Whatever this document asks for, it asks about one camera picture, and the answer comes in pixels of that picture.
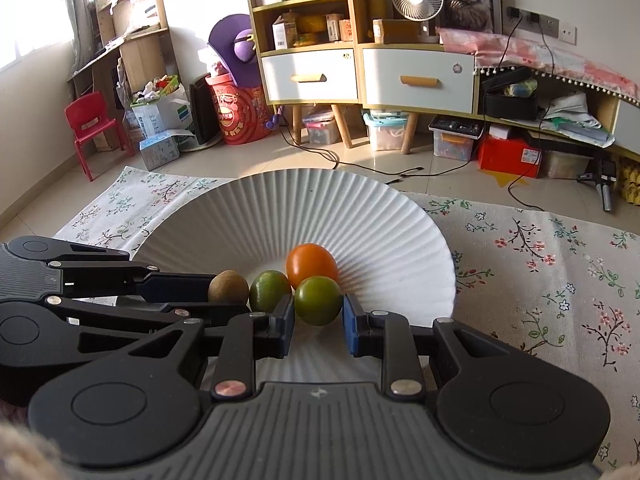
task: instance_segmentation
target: white drawer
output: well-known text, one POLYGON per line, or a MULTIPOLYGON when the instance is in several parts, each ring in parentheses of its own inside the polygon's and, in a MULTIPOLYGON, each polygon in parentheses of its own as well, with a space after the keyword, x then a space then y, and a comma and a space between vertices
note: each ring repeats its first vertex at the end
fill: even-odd
POLYGON ((262 58, 269 101, 357 102, 352 48, 262 58))
POLYGON ((473 56, 391 48, 364 48, 362 55, 367 105, 472 112, 473 56))

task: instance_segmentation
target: green tomato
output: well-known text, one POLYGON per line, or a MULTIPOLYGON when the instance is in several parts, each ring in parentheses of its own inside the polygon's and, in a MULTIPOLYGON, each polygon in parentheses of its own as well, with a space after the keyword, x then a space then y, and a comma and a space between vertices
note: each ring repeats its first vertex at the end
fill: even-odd
POLYGON ((331 278, 311 276, 296 289, 294 306, 309 325, 324 326, 340 314, 342 291, 331 278))
POLYGON ((273 312, 285 294, 291 294, 289 279, 277 270, 265 270, 251 284, 249 307, 254 312, 273 312))

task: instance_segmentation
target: wall socket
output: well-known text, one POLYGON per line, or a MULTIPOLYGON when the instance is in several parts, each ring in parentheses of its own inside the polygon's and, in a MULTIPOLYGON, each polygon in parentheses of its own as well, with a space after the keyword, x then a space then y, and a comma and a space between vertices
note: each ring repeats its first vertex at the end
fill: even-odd
POLYGON ((520 30, 528 30, 529 32, 535 32, 536 34, 540 34, 540 28, 542 28, 542 32, 545 37, 549 38, 558 38, 558 31, 560 20, 557 18, 552 18, 551 16, 546 16, 544 14, 539 14, 540 16, 540 26, 537 23, 534 23, 531 20, 532 11, 519 9, 517 7, 505 7, 504 9, 504 19, 502 28, 505 32, 511 32, 513 27, 516 26, 518 20, 520 20, 520 16, 522 16, 522 21, 518 28, 520 30), (517 14, 517 18, 512 18, 511 14, 517 14))
POLYGON ((568 22, 560 22, 558 27, 558 40, 575 45, 577 43, 577 28, 568 22))

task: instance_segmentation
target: red bucket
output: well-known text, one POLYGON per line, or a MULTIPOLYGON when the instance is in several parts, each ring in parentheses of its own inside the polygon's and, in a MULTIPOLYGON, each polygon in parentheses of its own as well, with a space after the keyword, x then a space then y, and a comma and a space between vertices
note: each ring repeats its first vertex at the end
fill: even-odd
POLYGON ((206 78, 227 144, 246 144, 271 133, 262 86, 238 88, 230 74, 206 78))

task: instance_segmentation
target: yellow star sticker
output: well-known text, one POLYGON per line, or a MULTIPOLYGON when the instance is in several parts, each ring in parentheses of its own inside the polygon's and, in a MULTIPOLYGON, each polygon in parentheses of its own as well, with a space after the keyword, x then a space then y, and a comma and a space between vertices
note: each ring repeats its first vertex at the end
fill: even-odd
MULTIPOLYGON (((508 186, 511 182, 513 182, 519 177, 519 175, 514 175, 511 173, 501 173, 500 171, 490 171, 490 170, 479 170, 479 171, 494 177, 495 181, 498 183, 498 186, 500 187, 508 186)), ((516 182, 516 184, 514 184, 514 187, 520 186, 520 185, 528 186, 529 183, 526 180, 524 180, 524 178, 521 178, 519 181, 516 182)))

